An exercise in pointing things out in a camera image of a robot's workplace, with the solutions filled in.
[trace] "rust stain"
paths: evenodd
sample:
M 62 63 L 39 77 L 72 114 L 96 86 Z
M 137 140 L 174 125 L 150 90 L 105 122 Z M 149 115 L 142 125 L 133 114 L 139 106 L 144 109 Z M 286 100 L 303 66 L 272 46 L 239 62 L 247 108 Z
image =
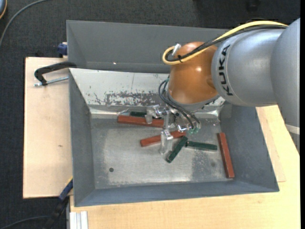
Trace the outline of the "rust stain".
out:
M 149 106 L 161 103 L 159 95 L 149 91 L 131 93 L 128 91 L 108 92 L 104 96 L 104 101 L 107 105 L 137 105 Z

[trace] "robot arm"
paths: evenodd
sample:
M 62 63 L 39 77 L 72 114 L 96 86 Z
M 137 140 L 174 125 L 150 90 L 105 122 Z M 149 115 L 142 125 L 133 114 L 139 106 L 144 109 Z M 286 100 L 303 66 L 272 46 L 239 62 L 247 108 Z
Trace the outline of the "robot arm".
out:
M 163 55 L 172 65 L 168 98 L 190 111 L 218 96 L 242 106 L 278 104 L 287 129 L 299 135 L 300 19 L 289 27 L 252 24 L 206 43 L 186 44 L 174 59 L 168 59 L 169 48 Z M 219 41 L 216 50 L 211 45 Z

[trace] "wooden board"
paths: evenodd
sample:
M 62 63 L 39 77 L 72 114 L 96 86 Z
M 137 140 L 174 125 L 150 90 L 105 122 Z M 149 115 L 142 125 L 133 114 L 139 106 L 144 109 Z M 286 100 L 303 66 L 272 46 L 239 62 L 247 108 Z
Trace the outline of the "wooden board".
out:
M 62 60 L 26 59 L 24 198 L 58 196 L 72 175 L 68 82 L 33 87 L 35 69 Z M 280 192 L 82 208 L 72 196 L 71 210 L 87 210 L 90 229 L 300 228 L 299 154 L 276 106 L 257 113 Z
M 58 196 L 72 176 L 68 81 L 34 87 L 36 69 L 65 59 L 26 58 L 23 197 Z M 66 76 L 68 70 L 46 74 Z

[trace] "black cable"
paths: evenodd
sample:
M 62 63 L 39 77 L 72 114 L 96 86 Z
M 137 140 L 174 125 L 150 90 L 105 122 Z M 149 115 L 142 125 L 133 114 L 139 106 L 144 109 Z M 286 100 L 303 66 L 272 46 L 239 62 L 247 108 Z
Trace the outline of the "black cable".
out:
M 192 122 L 192 120 L 189 118 L 188 115 L 190 115 L 191 117 L 193 117 L 192 114 L 190 114 L 188 111 L 186 111 L 184 108 L 182 108 L 181 106 L 175 104 L 174 102 L 172 102 L 170 99 L 167 99 L 163 96 L 163 93 L 165 91 L 165 87 L 167 85 L 167 82 L 168 82 L 168 79 L 167 80 L 164 80 L 160 85 L 159 85 L 159 88 L 158 88 L 158 93 L 159 93 L 159 96 L 160 98 L 167 104 L 169 105 L 171 108 L 177 110 L 179 113 L 181 113 L 187 120 L 188 122 L 190 123 L 190 125 L 192 126 L 192 129 L 194 129 L 194 124 Z
M 228 35 L 228 36 L 225 36 L 225 37 L 222 37 L 222 38 L 220 38 L 220 39 L 212 39 L 212 40 L 209 40 L 209 41 L 207 41 L 207 42 L 201 44 L 200 46 L 198 46 L 197 48 L 195 48 L 194 50 L 192 50 L 191 52 L 189 52 L 189 53 L 187 53 L 187 54 L 185 54 L 185 55 L 183 55 L 183 56 L 178 55 L 178 56 L 177 56 L 178 58 L 168 59 L 169 55 L 173 52 L 172 50 L 170 50 L 170 51 L 166 54 L 165 58 L 166 58 L 166 60 L 169 61 L 169 62 L 181 61 L 182 59 L 185 59 L 186 57 L 191 56 L 191 55 L 193 55 L 194 53 L 197 53 L 197 52 L 199 52 L 199 51 L 201 51 L 201 50 L 203 50 L 203 49 L 205 49 L 205 48 L 208 48 L 208 47 L 210 47 L 210 46 L 212 46 L 212 45 L 214 45 L 214 44 L 217 44 L 217 43 L 219 43 L 219 42 L 223 42 L 224 40 L 226 40 L 226 39 L 228 39 L 228 38 L 230 38 L 230 37 L 236 36 L 236 35 L 241 34 L 241 33 L 244 33 L 244 32 L 254 31 L 254 30 L 261 30 L 261 29 L 285 29 L 285 28 L 287 28 L 287 27 L 284 26 L 284 25 L 283 25 L 283 26 L 282 26 L 282 25 L 257 25 L 257 26 L 253 26 L 253 27 L 249 27 L 249 28 L 245 28 L 245 29 L 243 29 L 243 30 L 237 31 L 237 32 L 235 32 L 235 33 L 232 33 L 232 34 L 230 34 L 230 35 Z
M 164 84 L 163 87 L 163 91 L 162 91 L 162 95 L 165 92 L 165 88 L 166 85 L 168 83 L 168 80 L 166 80 L 166 83 Z M 194 115 L 192 114 L 190 111 L 187 111 L 186 109 L 184 109 L 182 106 L 179 106 L 178 104 L 174 103 L 172 100 L 170 100 L 169 98 L 165 98 L 173 107 L 178 108 L 178 110 L 180 110 L 181 112 L 185 112 L 186 114 L 188 114 L 189 116 L 191 116 L 197 123 L 200 123 L 200 120 Z
M 9 224 L 9 225 L 7 225 L 7 226 L 5 226 L 5 227 L 2 227 L 2 228 L 0 228 L 0 229 L 7 229 L 7 228 L 10 228 L 10 227 L 12 227 L 12 226 L 18 225 L 18 224 L 20 224 L 20 223 L 23 223 L 23 222 L 26 222 L 26 221 L 29 221 L 29 220 L 47 219 L 47 218 L 49 218 L 49 216 L 36 216 L 36 217 L 27 218 L 27 219 L 22 219 L 22 220 L 19 220 L 19 221 L 14 222 L 14 223 L 12 223 L 12 224 Z
M 4 31 L 2 33 L 2 36 L 0 37 L 0 48 L 1 48 L 1 45 L 2 45 L 2 42 L 3 42 L 3 39 L 4 39 L 4 36 L 5 36 L 5 33 L 6 31 L 8 30 L 9 26 L 12 24 L 12 22 L 14 21 L 14 19 L 19 15 L 21 14 L 23 11 L 25 11 L 26 9 L 28 9 L 29 7 L 31 6 L 34 6 L 38 3 L 42 3 L 42 2 L 45 2 L 45 1 L 51 1 L 51 0 L 39 0 L 39 1 L 36 1 L 36 2 L 33 2 L 31 4 L 28 4 L 27 6 L 23 7 L 21 10 L 19 10 L 17 13 L 14 14 L 14 16 L 10 19 L 10 21 L 8 22 L 8 24 L 6 25 L 6 27 L 4 28 Z

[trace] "wooden block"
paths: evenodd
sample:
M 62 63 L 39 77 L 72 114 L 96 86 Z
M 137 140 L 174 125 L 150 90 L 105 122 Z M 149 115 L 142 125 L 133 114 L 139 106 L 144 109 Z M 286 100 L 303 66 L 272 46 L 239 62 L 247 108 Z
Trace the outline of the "wooden block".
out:
M 173 136 L 173 138 L 179 138 L 179 137 L 185 136 L 186 133 L 185 132 L 174 131 L 174 132 L 171 132 L 171 135 Z M 146 146 L 156 144 L 156 143 L 159 143 L 159 142 L 161 142 L 161 135 L 156 135 L 156 136 L 152 136 L 152 137 L 142 139 L 140 141 L 140 144 L 141 144 L 142 147 L 146 147 Z
M 234 174 L 231 156 L 230 156 L 230 152 L 229 152 L 229 147 L 228 147 L 228 143 L 227 143 L 225 134 L 223 132 L 218 133 L 217 138 L 218 138 L 218 142 L 219 142 L 221 156 L 223 158 L 225 174 L 226 174 L 227 178 L 234 178 L 235 174 Z
M 142 118 L 142 117 L 119 115 L 118 116 L 118 123 L 163 128 L 164 121 L 161 120 L 161 119 L 152 119 L 152 123 L 148 124 L 148 123 L 146 123 L 145 118 Z

